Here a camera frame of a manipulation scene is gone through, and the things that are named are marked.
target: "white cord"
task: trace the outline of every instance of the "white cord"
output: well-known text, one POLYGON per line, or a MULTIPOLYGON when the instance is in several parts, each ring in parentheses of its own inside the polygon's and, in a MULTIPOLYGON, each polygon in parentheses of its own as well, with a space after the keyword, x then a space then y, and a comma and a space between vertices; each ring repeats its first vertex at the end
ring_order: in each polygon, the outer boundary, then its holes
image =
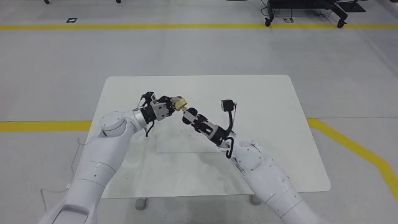
POLYGON ((77 154, 79 152, 80 146, 85 146, 86 145, 86 144, 80 143, 80 138, 77 139, 77 144, 78 145, 77 145, 77 149, 76 149, 76 152, 75 152, 75 156, 73 156, 72 163, 70 164, 70 170, 72 171, 72 177, 71 177, 70 183, 68 183, 66 189, 60 190, 60 191, 49 190, 49 189, 40 189, 40 194, 42 196, 42 202, 43 202, 43 206, 44 206, 44 212, 47 212, 47 205, 45 204, 44 191, 47 191, 47 192, 50 192, 50 193, 56 193, 56 194, 64 193, 65 191, 67 191, 69 189, 69 186, 72 183, 72 180, 73 180, 73 178, 75 176, 75 170, 73 168, 73 164, 75 163, 75 160, 76 160, 77 154))

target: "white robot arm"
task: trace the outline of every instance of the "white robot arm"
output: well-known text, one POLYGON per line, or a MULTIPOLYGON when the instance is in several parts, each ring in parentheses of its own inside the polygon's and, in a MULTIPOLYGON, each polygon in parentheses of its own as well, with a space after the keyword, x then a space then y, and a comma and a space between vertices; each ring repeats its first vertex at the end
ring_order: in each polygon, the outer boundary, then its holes
POLYGON ((278 214, 286 224, 327 224, 319 218, 292 187, 287 177, 258 144, 241 141, 234 145, 232 100, 221 102, 229 114, 225 130, 209 122, 195 108, 186 109, 187 102, 178 97, 153 92, 142 96, 142 106, 127 112, 112 112, 100 122, 101 131, 90 139, 81 155, 80 165, 72 185, 63 200, 45 213, 39 224, 95 224, 96 209, 108 182, 120 168, 134 133, 146 129, 149 123, 161 121, 174 111, 183 110, 183 122, 204 134, 219 148, 226 150, 253 192, 278 214))
POLYGON ((98 202, 108 182, 120 168, 134 133, 161 121, 187 103, 181 97, 153 92, 142 96, 144 104, 127 112, 112 112, 100 121, 101 131, 90 139, 71 187, 63 200, 45 213, 39 224, 95 224, 98 202))
POLYGON ((227 130, 212 124, 195 108, 183 109, 183 122, 204 134, 218 147, 226 149, 250 188, 286 224, 328 224, 315 214, 300 194, 293 188, 288 176, 276 165, 267 152, 258 144, 241 141, 234 144, 229 136, 233 120, 232 111, 236 103, 231 100, 221 102, 223 111, 229 114, 227 130))

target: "table leg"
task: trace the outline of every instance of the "table leg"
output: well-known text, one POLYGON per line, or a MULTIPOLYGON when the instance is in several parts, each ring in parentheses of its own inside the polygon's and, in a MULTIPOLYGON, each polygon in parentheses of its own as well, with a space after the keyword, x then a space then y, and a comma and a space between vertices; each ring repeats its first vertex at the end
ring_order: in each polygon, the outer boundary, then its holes
POLYGON ((136 200, 136 210, 144 210, 147 206, 147 198, 138 198, 136 200))
POLYGON ((258 206, 261 204, 261 199, 258 198, 256 195, 249 195, 249 201, 254 206, 258 206))

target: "yellow floor line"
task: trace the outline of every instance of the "yellow floor line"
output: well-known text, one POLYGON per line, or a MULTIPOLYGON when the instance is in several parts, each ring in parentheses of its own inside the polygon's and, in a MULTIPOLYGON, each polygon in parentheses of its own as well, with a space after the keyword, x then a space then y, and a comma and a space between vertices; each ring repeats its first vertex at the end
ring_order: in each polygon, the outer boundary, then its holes
MULTIPOLYGON (((0 30, 266 29, 264 24, 102 24, 0 26, 0 30)), ((273 24, 270 29, 337 29, 336 24, 273 24)), ((347 24, 344 29, 398 29, 398 24, 347 24)))
POLYGON ((390 191, 394 196, 396 202, 398 203, 398 179, 395 176, 394 171, 391 169, 390 165, 383 158, 375 155, 371 151, 360 146, 359 144, 350 140, 341 133, 338 133, 337 131, 331 129, 329 126, 317 119, 307 119, 307 121, 310 128, 317 129, 324 135, 328 136, 332 140, 336 141, 353 153, 357 154, 359 157, 362 157, 364 160, 376 166, 379 169, 387 186, 390 188, 390 191))
POLYGON ((91 121, 0 122, 0 133, 88 131, 91 121))
MULTIPOLYGON (((381 157, 350 140, 346 136, 331 129, 317 119, 307 119, 310 128, 315 128, 332 140, 341 144, 364 160, 376 166, 395 200, 398 202, 398 179, 390 165, 381 157)), ((91 121, 31 121, 31 122, 0 122, 0 133, 26 132, 62 132, 62 131, 89 131, 91 121)))

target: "white table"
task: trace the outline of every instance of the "white table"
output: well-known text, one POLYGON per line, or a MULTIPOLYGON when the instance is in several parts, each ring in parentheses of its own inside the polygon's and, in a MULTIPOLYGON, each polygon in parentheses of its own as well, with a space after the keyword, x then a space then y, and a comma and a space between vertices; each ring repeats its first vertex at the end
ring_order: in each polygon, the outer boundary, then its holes
MULTIPOLYGON (((110 77, 88 137, 110 111, 137 106, 154 91, 181 95, 212 123, 228 127, 220 101, 238 103, 236 140, 255 140, 290 176, 299 192, 326 191, 330 181, 290 78, 286 75, 110 77)), ((132 138, 124 162, 102 198, 253 194, 239 172, 206 137, 182 123, 182 113, 157 122, 149 137, 132 138)))

